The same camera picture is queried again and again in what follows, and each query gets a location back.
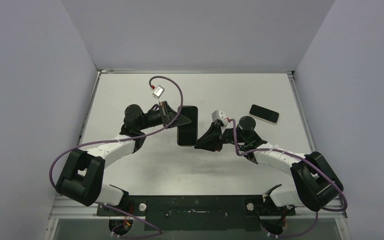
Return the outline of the black phone case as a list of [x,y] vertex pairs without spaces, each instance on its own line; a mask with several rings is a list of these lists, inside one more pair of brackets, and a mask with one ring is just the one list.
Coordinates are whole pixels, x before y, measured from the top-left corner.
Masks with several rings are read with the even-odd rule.
[[181,147],[192,147],[198,140],[198,107],[183,106],[180,114],[191,120],[190,123],[177,128],[177,144]]

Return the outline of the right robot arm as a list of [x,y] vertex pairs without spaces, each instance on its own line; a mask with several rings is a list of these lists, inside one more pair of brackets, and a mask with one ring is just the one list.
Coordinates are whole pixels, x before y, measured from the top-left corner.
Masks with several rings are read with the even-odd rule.
[[216,117],[194,148],[219,152],[224,145],[232,144],[237,156],[291,176],[292,185],[278,184],[262,194],[262,207],[270,215],[283,207],[296,205],[303,205],[313,212],[342,212],[347,208],[346,201],[342,208],[327,207],[336,197],[345,197],[344,187],[320,152],[287,151],[263,140],[255,127],[256,121],[250,116],[243,116],[238,122],[232,118]]

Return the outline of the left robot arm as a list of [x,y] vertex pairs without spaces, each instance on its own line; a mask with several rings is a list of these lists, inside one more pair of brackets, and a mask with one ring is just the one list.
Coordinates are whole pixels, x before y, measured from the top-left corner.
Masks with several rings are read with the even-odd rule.
[[121,131],[113,140],[93,142],[92,148],[76,147],[67,152],[68,158],[54,188],[57,193],[84,206],[109,204],[116,215],[124,215],[129,210],[128,192],[104,184],[105,169],[140,150],[148,137],[143,130],[157,126],[169,129],[190,123],[189,117],[182,115],[180,109],[172,109],[166,101],[148,112],[131,104],[125,109]]

